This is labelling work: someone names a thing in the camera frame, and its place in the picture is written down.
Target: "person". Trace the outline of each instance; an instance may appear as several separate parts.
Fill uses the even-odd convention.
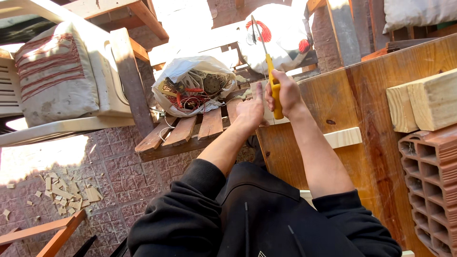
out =
[[[132,256],[402,255],[387,228],[362,206],[297,83],[284,72],[272,74],[281,83],[282,113],[293,128],[315,209],[298,189],[262,168],[249,162],[234,165],[246,139],[267,125],[259,82],[256,100],[238,104],[235,122],[171,183],[169,192],[149,202],[127,238]],[[272,111],[269,84],[265,99]]]

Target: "wooden table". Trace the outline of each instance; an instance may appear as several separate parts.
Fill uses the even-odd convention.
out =
[[[403,49],[299,83],[302,97],[323,133],[360,127],[363,143],[335,149],[372,210],[403,250],[434,256],[417,238],[386,88],[457,68],[457,34]],[[308,189],[290,123],[257,130],[268,171]]]

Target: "white fabric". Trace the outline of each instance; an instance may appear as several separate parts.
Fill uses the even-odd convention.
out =
[[[429,26],[457,20],[456,0],[384,0],[383,33],[403,27]]]
[[[44,41],[34,45],[40,39]],[[72,22],[62,22],[36,36],[18,50],[15,60],[22,76],[22,108],[29,127],[77,118],[99,109],[89,57]],[[24,66],[33,61],[41,63]]]
[[[152,92],[154,92],[154,98],[159,102],[160,106],[169,114],[175,117],[192,117],[198,113],[209,112],[211,110],[219,108],[222,103],[216,101],[217,97],[213,101],[208,101],[205,105],[200,106],[193,112],[182,112],[178,110],[171,102],[159,91],[159,85],[163,84],[165,78],[170,78],[174,83],[181,81],[187,75],[190,70],[201,70],[206,73],[230,75],[232,80],[231,84],[228,84],[226,88],[222,89],[219,98],[225,98],[230,92],[236,88],[235,73],[233,73],[229,67],[224,63],[220,62],[213,56],[201,55],[201,56],[190,56],[175,58],[171,62],[165,64],[164,71],[159,76],[157,81],[152,85]]]
[[[293,70],[306,57],[306,52],[300,53],[298,44],[302,39],[308,39],[307,27],[308,21],[298,9],[290,6],[279,4],[268,4],[257,8],[251,13],[257,22],[262,22],[271,31],[271,40],[265,42],[265,47],[268,54],[273,59],[273,66],[277,70],[289,71]],[[248,15],[246,24],[251,21],[251,15]],[[238,39],[239,49],[245,61],[249,66],[259,72],[268,74],[268,66],[265,61],[265,51],[261,40],[258,40],[257,28],[254,25],[254,33],[257,37],[257,42],[252,43],[253,27],[249,26],[240,28],[241,38]]]

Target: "hoodie sleeve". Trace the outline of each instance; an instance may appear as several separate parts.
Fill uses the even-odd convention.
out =
[[[365,209],[357,190],[313,199],[316,209],[331,220],[366,257],[400,257],[402,250],[389,230]]]
[[[222,239],[220,205],[225,184],[211,162],[195,159],[170,192],[155,197],[132,226],[127,246],[134,257],[215,255]]]

